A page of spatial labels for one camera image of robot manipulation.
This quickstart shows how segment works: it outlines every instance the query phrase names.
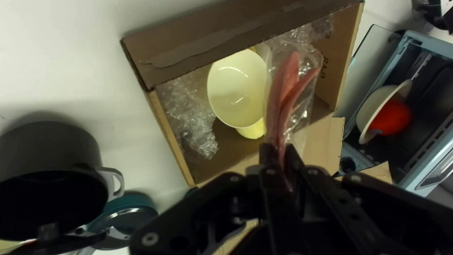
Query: pot handle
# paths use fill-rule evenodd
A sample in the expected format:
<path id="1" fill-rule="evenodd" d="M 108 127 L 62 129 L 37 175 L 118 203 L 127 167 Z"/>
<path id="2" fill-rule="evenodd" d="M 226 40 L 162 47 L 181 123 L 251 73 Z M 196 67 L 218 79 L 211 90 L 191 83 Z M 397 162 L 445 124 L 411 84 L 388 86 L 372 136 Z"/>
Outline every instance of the pot handle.
<path id="1" fill-rule="evenodd" d="M 120 171 L 109 167 L 95 167 L 94 169 L 105 179 L 107 183 L 107 189 L 109 191 L 108 201 L 124 195 L 124 177 Z M 115 191 L 115 177 L 120 181 L 120 188 L 117 191 Z"/>

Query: cardboard box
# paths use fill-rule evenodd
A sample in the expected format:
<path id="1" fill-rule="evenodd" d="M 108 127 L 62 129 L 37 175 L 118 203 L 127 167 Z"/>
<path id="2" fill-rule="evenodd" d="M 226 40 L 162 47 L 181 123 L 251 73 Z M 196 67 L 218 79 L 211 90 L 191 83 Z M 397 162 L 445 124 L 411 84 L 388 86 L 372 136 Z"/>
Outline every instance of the cardboard box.
<path id="1" fill-rule="evenodd" d="M 358 0 L 226 0 L 121 41 L 188 185 L 200 184 L 234 166 L 247 166 L 263 139 L 246 139 L 216 120 L 216 155 L 209 161 L 186 161 L 155 86 L 331 13 L 333 32 L 314 44 L 325 57 L 311 116 L 311 125 L 319 127 L 308 127 L 318 134 L 308 134 L 312 140 L 307 141 L 303 160 L 338 167 L 342 121 L 334 120 L 332 112 L 338 105 L 362 10 L 363 2 Z M 337 136 L 326 136 L 332 132 Z"/>

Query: white countertop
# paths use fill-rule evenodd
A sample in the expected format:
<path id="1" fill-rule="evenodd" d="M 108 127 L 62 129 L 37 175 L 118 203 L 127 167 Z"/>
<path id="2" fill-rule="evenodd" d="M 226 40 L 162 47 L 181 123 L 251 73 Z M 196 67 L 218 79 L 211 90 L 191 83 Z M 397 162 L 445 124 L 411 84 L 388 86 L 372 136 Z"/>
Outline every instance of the white countertop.
<path id="1" fill-rule="evenodd" d="M 126 189 L 149 194 L 162 212 L 188 187 L 119 40 L 209 2 L 1 0 L 0 129 L 36 111 L 76 119 L 99 142 L 104 165 L 124 174 Z M 410 0 L 367 1 L 357 42 L 373 23 L 413 28 Z"/>

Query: red ball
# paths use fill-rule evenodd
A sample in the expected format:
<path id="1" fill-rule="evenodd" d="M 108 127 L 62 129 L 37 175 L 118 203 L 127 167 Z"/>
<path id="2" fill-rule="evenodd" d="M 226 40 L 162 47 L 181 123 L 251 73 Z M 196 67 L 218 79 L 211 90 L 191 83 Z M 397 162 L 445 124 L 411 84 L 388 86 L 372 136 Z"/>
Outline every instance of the red ball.
<path id="1" fill-rule="evenodd" d="M 409 107 L 390 99 L 371 122 L 369 130 L 383 136 L 393 135 L 407 127 L 411 118 Z"/>

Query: black pot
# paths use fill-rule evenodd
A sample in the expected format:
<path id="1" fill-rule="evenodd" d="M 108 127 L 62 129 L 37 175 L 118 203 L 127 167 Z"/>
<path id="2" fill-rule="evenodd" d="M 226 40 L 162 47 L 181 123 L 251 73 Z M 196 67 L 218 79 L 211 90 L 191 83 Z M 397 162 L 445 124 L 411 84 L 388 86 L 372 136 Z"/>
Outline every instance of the black pot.
<path id="1" fill-rule="evenodd" d="M 64 234 L 94 220 L 124 192 L 121 173 L 101 166 L 96 140 L 72 125 L 40 121 L 1 136 L 0 239 L 34 239 L 50 223 Z"/>

